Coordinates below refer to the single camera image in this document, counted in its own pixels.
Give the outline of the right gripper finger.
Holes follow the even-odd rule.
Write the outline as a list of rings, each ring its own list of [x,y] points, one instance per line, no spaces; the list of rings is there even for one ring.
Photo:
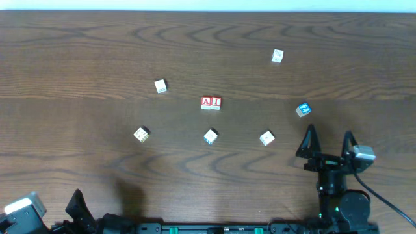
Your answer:
[[[358,143],[355,140],[355,137],[351,131],[347,131],[344,134],[343,138],[343,146],[341,150],[341,157],[343,159],[350,159],[353,158],[356,154],[354,152],[354,146]]]
[[[296,156],[304,159],[320,157],[322,153],[317,131],[313,124],[308,125],[305,137],[296,151]]]

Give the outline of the blue number 2 block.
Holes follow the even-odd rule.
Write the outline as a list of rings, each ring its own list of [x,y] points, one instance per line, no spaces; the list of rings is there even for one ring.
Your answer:
[[[311,112],[311,107],[308,103],[303,103],[296,108],[297,115],[301,118],[303,116],[308,115]]]

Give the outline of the red letter I block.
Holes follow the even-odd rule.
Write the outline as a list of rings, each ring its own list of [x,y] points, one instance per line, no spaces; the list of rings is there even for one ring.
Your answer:
[[[222,98],[221,97],[212,97],[211,98],[211,109],[212,110],[220,110],[222,105]]]

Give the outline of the red letter A block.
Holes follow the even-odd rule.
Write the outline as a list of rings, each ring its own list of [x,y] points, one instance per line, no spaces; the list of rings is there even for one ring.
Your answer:
[[[211,96],[202,96],[201,98],[201,109],[211,109]]]

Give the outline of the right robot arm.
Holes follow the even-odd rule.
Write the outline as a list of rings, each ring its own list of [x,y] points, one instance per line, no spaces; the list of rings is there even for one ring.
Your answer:
[[[304,170],[318,174],[320,213],[298,228],[298,233],[379,233],[369,222],[371,198],[362,190],[348,189],[346,176],[370,167],[376,156],[370,146],[359,145],[352,132],[344,135],[340,156],[323,153],[314,125],[307,127],[296,156],[307,159]]]

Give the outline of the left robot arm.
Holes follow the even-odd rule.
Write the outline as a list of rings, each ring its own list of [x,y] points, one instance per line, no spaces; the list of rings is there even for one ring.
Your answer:
[[[95,219],[86,206],[83,193],[77,189],[66,212],[72,220],[63,220],[51,227],[42,218],[47,212],[37,192],[30,192],[4,208],[1,233],[7,234],[122,234],[135,233],[133,222],[114,214]]]

